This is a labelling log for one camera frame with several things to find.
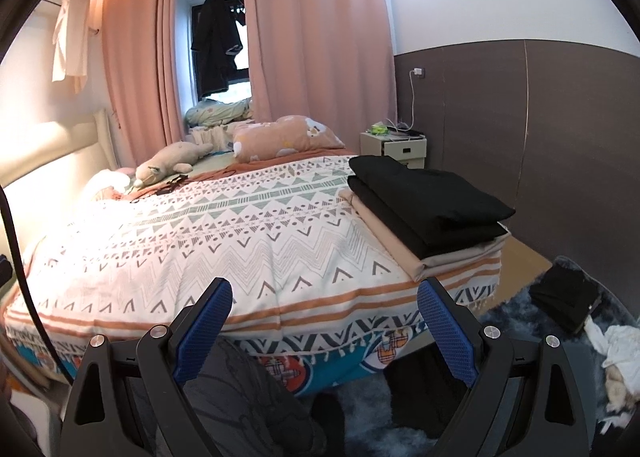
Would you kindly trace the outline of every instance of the blue armrest pad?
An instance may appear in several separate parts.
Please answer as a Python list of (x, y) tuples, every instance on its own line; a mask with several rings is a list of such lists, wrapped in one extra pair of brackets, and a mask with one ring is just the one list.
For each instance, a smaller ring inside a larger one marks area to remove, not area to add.
[(176, 350), (174, 379), (182, 386), (198, 376), (204, 361), (226, 322), (233, 303), (231, 284), (223, 281), (209, 297)]
[(478, 377), (473, 345), (427, 280), (418, 287), (417, 301), (420, 314), (449, 371), (456, 379), (464, 381), (467, 387), (473, 387)]

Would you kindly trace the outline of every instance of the black cable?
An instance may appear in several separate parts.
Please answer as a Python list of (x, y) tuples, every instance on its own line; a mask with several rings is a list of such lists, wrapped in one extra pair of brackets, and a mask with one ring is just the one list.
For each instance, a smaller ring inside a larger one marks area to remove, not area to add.
[(66, 370), (66, 367), (62, 364), (62, 360), (60, 359), (60, 355), (58, 351), (53, 346), (51, 342), (51, 338), (45, 331), (44, 325), (42, 324), (42, 320), (38, 316), (38, 312), (36, 311), (35, 305), (33, 305), (33, 298), (31, 297), (31, 293), (29, 292), (29, 286), (27, 285), (27, 277), (24, 274), (24, 266), (22, 265), (22, 256), (20, 254), (20, 246), (18, 246), (18, 237), (15, 233), (15, 225), (14, 219), (11, 216), (11, 208), (9, 208), (9, 201), (6, 199), (6, 195), (4, 194), (4, 189), (2, 185), (0, 185), (0, 212), (2, 213), (2, 222), (4, 223), (4, 231), (6, 232), (6, 238), (9, 242), (9, 251), (11, 252), (11, 258), (14, 261), (14, 271), (15, 276), (18, 279), (18, 285), (20, 286), (20, 291), (22, 292), (22, 297), (24, 299), (24, 303), (27, 306), (27, 310), (29, 311), (29, 316), (31, 316), (31, 320), (33, 321), (33, 325), (36, 326), (36, 330), (42, 338), (49, 354), (56, 362), (56, 365), (60, 369), (60, 372), (65, 379), (69, 382), (69, 385), (73, 385), (74, 379), (69, 374), (69, 371)]

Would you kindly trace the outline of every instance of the metal screw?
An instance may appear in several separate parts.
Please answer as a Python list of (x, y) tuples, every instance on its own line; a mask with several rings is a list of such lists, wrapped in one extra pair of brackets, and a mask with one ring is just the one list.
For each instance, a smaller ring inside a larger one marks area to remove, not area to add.
[(549, 335), (545, 338), (546, 344), (550, 347), (556, 348), (560, 346), (560, 341), (553, 335)]
[(156, 325), (151, 328), (151, 338), (162, 338), (167, 333), (167, 329), (164, 325)]
[(93, 338), (91, 338), (91, 341), (89, 343), (91, 344), (91, 347), (99, 347), (104, 343), (104, 336), (102, 336), (101, 334), (97, 334)]
[(487, 338), (495, 340), (496, 338), (500, 338), (500, 329), (494, 327), (493, 325), (488, 325), (484, 328), (484, 335)]

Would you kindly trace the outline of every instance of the upholstered headboard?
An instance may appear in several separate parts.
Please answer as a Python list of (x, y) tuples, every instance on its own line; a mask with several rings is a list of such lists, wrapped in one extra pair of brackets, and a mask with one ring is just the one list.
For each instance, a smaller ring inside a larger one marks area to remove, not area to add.
[[(42, 123), (0, 144), (4, 188), (20, 249), (71, 212), (84, 185), (97, 172), (117, 168), (106, 111)], [(0, 223), (0, 253), (9, 249)]]

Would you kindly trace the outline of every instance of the patterned bedspread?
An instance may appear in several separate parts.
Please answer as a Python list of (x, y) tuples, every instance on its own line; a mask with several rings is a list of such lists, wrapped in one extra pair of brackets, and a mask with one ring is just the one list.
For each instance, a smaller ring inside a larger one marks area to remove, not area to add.
[[(338, 197), (348, 159), (296, 161), (80, 209), (40, 243), (28, 278), (69, 368), (94, 334), (130, 339), (168, 324), (218, 276), (234, 290), (223, 333), (255, 355), (324, 353), (417, 325), (416, 284)], [(493, 292), (499, 270), (494, 255), (446, 275), (448, 288), (472, 302)], [(54, 370), (19, 293), (4, 324), (18, 350)]]

